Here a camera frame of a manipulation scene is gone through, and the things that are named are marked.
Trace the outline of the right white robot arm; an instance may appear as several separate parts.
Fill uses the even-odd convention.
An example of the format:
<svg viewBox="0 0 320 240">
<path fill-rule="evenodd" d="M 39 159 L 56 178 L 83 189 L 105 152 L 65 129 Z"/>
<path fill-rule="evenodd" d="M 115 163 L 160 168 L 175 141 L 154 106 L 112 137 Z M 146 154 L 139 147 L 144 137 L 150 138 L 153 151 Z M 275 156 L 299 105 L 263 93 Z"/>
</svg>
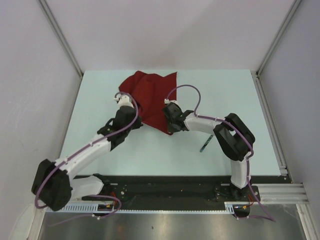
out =
<svg viewBox="0 0 320 240">
<path fill-rule="evenodd" d="M 197 115 L 192 110 L 182 111 L 175 100 L 164 100 L 164 116 L 169 133 L 196 131 L 216 137 L 222 152 L 230 159 L 231 196 L 242 201 L 249 194 L 251 176 L 249 159 L 254 155 L 255 136 L 235 113 L 225 118 Z"/>
</svg>

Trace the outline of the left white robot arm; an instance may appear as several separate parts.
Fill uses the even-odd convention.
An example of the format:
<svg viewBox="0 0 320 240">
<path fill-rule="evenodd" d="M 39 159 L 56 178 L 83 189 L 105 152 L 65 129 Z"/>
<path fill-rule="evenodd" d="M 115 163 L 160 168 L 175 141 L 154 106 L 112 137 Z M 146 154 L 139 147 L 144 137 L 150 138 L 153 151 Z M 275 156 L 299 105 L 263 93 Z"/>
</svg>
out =
<svg viewBox="0 0 320 240">
<path fill-rule="evenodd" d="M 79 179 L 76 176 L 94 160 L 122 144 L 132 130 L 141 126 L 136 108 L 131 103 L 121 105 L 115 117 L 101 127 L 85 146 L 70 156 L 41 161 L 31 187 L 35 207 L 59 211 L 75 198 L 95 195 L 100 200 L 107 199 L 111 188 L 99 174 Z"/>
</svg>

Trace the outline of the red cloth napkin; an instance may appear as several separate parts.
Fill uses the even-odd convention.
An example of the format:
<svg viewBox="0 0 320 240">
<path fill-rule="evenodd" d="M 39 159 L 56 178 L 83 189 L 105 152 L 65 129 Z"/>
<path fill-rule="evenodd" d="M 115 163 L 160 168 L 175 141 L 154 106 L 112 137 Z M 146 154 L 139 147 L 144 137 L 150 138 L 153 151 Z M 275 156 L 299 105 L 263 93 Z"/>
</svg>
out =
<svg viewBox="0 0 320 240">
<path fill-rule="evenodd" d="M 171 92 L 175 87 L 177 87 L 176 72 L 161 76 L 138 70 L 125 79 L 118 89 L 134 98 L 144 124 L 170 136 L 163 108 L 165 99 L 177 99 L 177 92 Z"/>
</svg>

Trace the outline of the knife with dark handle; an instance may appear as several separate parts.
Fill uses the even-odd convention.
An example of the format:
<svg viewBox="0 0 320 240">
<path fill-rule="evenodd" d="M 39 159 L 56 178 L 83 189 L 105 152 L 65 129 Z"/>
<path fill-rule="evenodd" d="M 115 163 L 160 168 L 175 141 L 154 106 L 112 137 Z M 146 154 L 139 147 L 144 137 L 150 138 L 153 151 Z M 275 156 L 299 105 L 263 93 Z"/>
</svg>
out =
<svg viewBox="0 0 320 240">
<path fill-rule="evenodd" d="M 210 135 L 209 138 L 205 141 L 205 143 L 203 144 L 203 146 L 200 148 L 199 152 L 202 153 L 204 151 L 204 149 L 207 147 L 207 145 L 210 143 L 210 141 L 212 140 L 214 136 Z"/>
</svg>

